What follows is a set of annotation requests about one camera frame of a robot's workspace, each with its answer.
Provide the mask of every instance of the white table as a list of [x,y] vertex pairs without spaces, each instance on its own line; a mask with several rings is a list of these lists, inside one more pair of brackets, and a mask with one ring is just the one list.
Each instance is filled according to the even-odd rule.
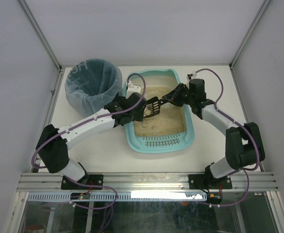
[[[245,121],[236,87],[228,66],[170,66],[170,67],[119,67],[123,81],[129,73],[145,69],[173,68],[182,82],[193,70],[210,68],[217,72],[224,84],[224,94],[219,107],[235,119]],[[60,127],[82,119],[65,97],[64,83],[70,68],[65,70],[52,124]],[[205,80],[207,97],[216,100],[221,91],[218,79],[208,71],[198,78]],[[201,172],[212,162],[224,157],[225,137],[212,125],[192,114],[195,130],[193,144],[184,150],[163,154],[142,154],[133,151],[126,140],[124,127],[99,133],[76,145],[69,156],[81,162],[88,172]]]

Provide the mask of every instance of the litter box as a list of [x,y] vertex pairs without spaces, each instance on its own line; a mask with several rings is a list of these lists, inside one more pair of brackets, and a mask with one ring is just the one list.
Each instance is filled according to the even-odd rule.
[[[180,79],[177,72],[173,69],[155,69],[138,72],[146,81],[148,87],[168,87],[175,89]],[[143,87],[143,82],[138,76],[130,79],[134,85]],[[167,153],[176,150],[182,150],[190,146],[195,137],[194,127],[190,116],[190,110],[187,105],[181,108],[184,131],[175,134],[161,136],[136,136],[133,122],[125,125],[126,137],[130,147],[140,153]]]

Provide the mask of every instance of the teal litter box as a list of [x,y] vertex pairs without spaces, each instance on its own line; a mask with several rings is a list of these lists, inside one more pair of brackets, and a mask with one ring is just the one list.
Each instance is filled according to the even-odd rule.
[[[145,78],[146,88],[164,86],[173,90],[180,83],[177,72],[173,69],[145,70],[138,73]],[[130,80],[134,85],[143,87],[142,80],[138,76],[133,76]],[[133,122],[126,124],[125,130],[128,144],[133,150],[140,153],[156,154],[185,149],[193,143],[195,137],[194,126],[187,105],[182,107],[182,117],[185,131],[164,136],[136,136]]]

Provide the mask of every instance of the white wall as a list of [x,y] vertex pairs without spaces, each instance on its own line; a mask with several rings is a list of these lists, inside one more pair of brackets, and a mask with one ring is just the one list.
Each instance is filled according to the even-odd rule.
[[0,232],[30,157],[56,70],[16,0],[0,0]]
[[228,64],[263,0],[26,0],[62,65]]
[[275,0],[235,67],[249,120],[261,130],[265,165],[284,199],[284,0]]

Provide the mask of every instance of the black mounting bracket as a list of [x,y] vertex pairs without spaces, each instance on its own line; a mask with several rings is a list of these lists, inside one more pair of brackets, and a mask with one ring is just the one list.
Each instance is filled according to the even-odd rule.
[[[89,174],[87,181],[83,181],[83,184],[92,184],[92,185],[103,185],[103,175],[93,175]],[[88,190],[88,187],[80,186],[69,181],[65,176],[61,182],[61,190]],[[102,190],[102,188],[92,188],[92,190]]]
[[233,189],[233,185],[231,184],[231,179],[227,177],[223,177],[222,179],[214,182],[206,184],[204,182],[205,174],[191,174],[189,175],[189,189]]

